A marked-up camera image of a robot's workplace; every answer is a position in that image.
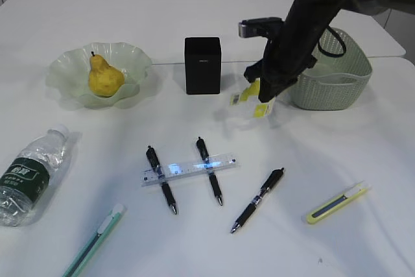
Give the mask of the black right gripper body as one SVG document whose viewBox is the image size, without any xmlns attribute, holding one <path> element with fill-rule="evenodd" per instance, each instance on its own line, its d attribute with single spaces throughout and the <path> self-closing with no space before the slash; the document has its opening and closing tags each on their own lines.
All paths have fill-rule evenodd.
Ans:
<svg viewBox="0 0 415 277">
<path fill-rule="evenodd" d="M 279 51 L 279 38 L 267 39 L 262 59 L 245 69 L 244 77 L 249 83 L 253 83 L 257 78 L 265 77 L 265 71 L 271 77 L 292 78 L 298 76 L 305 69 L 313 68 L 317 63 L 313 56 L 314 48 L 318 45 L 318 40 L 305 41 L 307 47 L 299 53 L 291 51 L 283 53 Z"/>
</svg>

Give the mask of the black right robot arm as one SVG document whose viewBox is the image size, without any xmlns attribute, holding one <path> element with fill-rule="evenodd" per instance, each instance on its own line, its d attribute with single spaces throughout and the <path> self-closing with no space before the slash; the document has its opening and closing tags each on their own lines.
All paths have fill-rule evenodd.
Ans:
<svg viewBox="0 0 415 277">
<path fill-rule="evenodd" d="M 245 19 L 239 23 L 239 36 L 261 36 L 267 43 L 262 59 L 248 66 L 244 77 L 260 81 L 258 99 L 268 102 L 316 64 L 313 50 L 341 10 L 373 16 L 389 8 L 413 14 L 414 0 L 294 0 L 285 19 Z"/>
</svg>

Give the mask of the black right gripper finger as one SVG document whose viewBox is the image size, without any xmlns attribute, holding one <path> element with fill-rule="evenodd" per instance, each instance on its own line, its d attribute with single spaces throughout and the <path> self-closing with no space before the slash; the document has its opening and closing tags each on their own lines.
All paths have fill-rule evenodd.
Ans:
<svg viewBox="0 0 415 277">
<path fill-rule="evenodd" d="M 259 88 L 259 95 L 258 99 L 260 102 L 269 102 L 274 97 L 277 97 L 283 91 L 288 89 L 294 84 L 294 80 L 286 80 L 286 81 L 279 81 L 275 84 L 271 84 L 270 82 L 266 81 L 264 78 L 260 78 L 260 88 Z"/>
</svg>

